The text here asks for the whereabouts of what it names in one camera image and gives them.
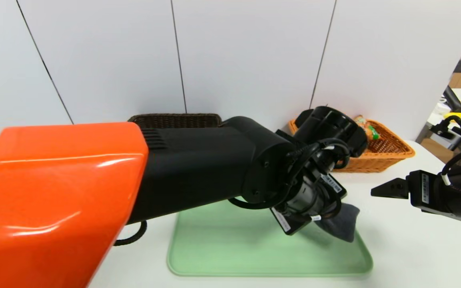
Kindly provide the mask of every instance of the gray cloth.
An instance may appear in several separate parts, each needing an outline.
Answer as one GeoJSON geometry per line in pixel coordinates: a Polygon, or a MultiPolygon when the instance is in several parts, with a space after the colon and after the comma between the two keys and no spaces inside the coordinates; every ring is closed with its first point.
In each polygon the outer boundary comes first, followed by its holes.
{"type": "Polygon", "coordinates": [[[359,208],[343,203],[336,217],[315,221],[315,223],[328,234],[351,243],[355,239],[355,224],[359,212],[359,208]]]}

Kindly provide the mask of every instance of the brown wicker basket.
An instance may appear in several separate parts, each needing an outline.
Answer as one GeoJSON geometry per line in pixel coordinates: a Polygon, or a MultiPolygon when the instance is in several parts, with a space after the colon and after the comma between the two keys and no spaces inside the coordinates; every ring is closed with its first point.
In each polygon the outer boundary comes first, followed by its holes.
{"type": "Polygon", "coordinates": [[[218,127],[218,114],[141,114],[131,117],[140,128],[208,128],[218,127]]]}
{"type": "MultiPolygon", "coordinates": [[[[401,160],[415,155],[415,151],[386,126],[374,120],[368,122],[380,134],[380,139],[369,142],[368,148],[359,158],[350,158],[345,168],[334,172],[382,172],[401,160]]],[[[298,130],[295,120],[289,122],[289,129],[293,134],[298,130]]]]}

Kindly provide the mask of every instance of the green tray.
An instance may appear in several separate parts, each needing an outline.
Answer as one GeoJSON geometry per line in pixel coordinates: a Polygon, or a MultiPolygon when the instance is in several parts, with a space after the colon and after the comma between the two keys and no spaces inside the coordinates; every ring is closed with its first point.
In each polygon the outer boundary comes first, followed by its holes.
{"type": "Polygon", "coordinates": [[[180,276],[344,277],[368,273],[373,259],[357,232],[353,243],[315,224],[287,236],[268,209],[221,201],[179,213],[168,266],[180,276]]]}

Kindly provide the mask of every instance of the white label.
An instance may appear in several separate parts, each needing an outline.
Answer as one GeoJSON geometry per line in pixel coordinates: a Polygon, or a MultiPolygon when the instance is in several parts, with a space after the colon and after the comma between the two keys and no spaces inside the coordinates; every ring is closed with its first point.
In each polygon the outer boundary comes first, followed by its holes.
{"type": "Polygon", "coordinates": [[[321,178],[327,182],[327,184],[329,184],[330,186],[332,186],[332,188],[337,192],[339,193],[340,191],[342,191],[342,187],[339,186],[339,184],[337,184],[337,182],[335,182],[332,177],[330,176],[327,176],[327,175],[321,175],[321,178]]]}
{"type": "Polygon", "coordinates": [[[430,204],[430,177],[424,173],[421,174],[421,190],[423,202],[430,204]]]}
{"type": "Polygon", "coordinates": [[[291,230],[291,226],[289,226],[289,223],[287,223],[287,220],[284,218],[284,215],[280,214],[275,208],[271,208],[271,211],[273,212],[273,215],[275,215],[275,218],[279,221],[280,226],[284,230],[284,232],[287,232],[291,230]]]}

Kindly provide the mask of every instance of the orange robot arm cover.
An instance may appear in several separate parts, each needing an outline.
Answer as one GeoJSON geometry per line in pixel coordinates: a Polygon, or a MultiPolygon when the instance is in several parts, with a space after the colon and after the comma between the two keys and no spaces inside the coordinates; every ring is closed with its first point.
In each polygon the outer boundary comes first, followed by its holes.
{"type": "Polygon", "coordinates": [[[80,288],[128,221],[148,148],[131,122],[0,134],[0,287],[80,288]]]}

